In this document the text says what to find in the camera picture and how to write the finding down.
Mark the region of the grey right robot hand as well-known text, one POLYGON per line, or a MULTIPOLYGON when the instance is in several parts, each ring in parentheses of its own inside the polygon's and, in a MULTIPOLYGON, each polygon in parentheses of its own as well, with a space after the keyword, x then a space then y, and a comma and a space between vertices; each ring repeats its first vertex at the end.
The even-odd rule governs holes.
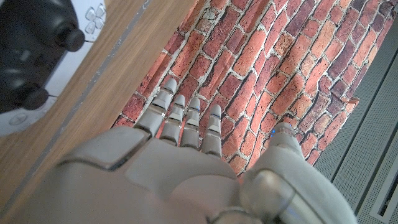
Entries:
POLYGON ((135 126, 118 126, 60 159, 11 223, 356 223, 339 190, 279 123, 238 179, 221 157, 221 109, 199 137, 200 102, 170 79, 135 126))

